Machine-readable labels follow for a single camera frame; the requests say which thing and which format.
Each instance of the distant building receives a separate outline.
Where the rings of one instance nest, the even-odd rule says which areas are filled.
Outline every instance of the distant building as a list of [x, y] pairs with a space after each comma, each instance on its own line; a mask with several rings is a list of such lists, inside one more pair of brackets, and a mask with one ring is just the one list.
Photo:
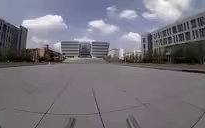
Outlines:
[[65, 57], [74, 58], [79, 57], [79, 41], [62, 41], [61, 49]]
[[134, 53], [134, 56], [136, 56], [136, 55], [141, 56], [143, 54], [143, 52], [141, 50], [134, 50], [133, 53]]
[[124, 60], [125, 50], [123, 48], [119, 48], [119, 59]]
[[79, 57], [91, 57], [91, 44], [90, 43], [80, 43], [79, 47]]
[[108, 52], [108, 56], [111, 58], [119, 59], [119, 49], [118, 48], [112, 48]]
[[33, 54], [33, 57], [32, 57], [33, 61], [40, 61], [41, 58], [43, 57], [45, 57], [45, 59], [53, 60], [53, 61], [62, 60], [62, 54], [49, 49], [48, 45], [46, 45], [46, 47], [44, 48], [28, 48], [26, 49], [26, 51], [28, 53]]
[[18, 28], [0, 18], [0, 52], [8, 49], [25, 49], [27, 32], [25, 27]]
[[205, 50], [205, 11], [173, 24], [142, 35], [143, 54], [163, 53], [171, 55], [174, 49], [186, 44]]
[[91, 55], [95, 58], [103, 58], [108, 55], [110, 43], [107, 42], [92, 42]]
[[61, 49], [64, 57], [103, 58], [108, 55], [110, 44], [106, 42], [62, 41]]
[[108, 52], [108, 56], [111, 58], [117, 58], [119, 60], [124, 60], [125, 50], [122, 48], [113, 48]]

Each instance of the paved ground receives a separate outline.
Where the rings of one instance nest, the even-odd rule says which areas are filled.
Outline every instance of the paved ground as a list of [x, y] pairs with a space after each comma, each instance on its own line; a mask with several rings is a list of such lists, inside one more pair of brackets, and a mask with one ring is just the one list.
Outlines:
[[205, 128], [205, 75], [109, 64], [0, 69], [3, 128]]

